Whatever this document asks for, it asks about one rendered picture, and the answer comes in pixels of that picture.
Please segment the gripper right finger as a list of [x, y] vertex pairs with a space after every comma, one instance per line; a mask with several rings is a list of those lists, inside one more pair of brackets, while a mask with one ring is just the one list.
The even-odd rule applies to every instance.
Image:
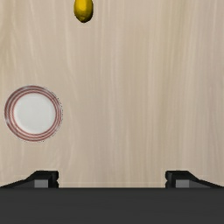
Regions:
[[211, 182], [196, 178], [189, 171], [166, 171], [166, 188], [221, 188]]

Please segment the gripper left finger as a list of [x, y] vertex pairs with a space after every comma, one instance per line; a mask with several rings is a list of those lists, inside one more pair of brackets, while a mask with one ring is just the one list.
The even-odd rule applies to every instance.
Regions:
[[3, 185], [3, 188], [58, 188], [58, 179], [58, 171], [35, 171], [28, 178]]

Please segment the white plate with red rings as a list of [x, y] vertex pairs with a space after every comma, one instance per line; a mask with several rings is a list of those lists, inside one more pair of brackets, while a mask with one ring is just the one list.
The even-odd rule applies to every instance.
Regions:
[[14, 136], [26, 142], [43, 142], [59, 130], [63, 110], [52, 91], [28, 85], [10, 94], [3, 115]]

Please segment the yellow lemon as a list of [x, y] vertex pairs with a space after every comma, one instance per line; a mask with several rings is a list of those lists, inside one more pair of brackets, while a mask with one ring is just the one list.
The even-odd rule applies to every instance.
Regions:
[[94, 4], [92, 0], [75, 0], [73, 12], [76, 18], [82, 22], [88, 22], [94, 14]]

